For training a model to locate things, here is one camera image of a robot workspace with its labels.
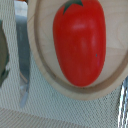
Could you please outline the grey teal-padded gripper finger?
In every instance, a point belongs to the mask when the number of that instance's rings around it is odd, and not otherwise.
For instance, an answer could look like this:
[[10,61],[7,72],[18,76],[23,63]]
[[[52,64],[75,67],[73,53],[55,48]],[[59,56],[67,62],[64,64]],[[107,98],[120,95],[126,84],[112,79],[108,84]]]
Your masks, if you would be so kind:
[[3,30],[3,21],[0,20],[0,87],[9,74],[9,71],[6,69],[8,62],[9,50],[6,36]]

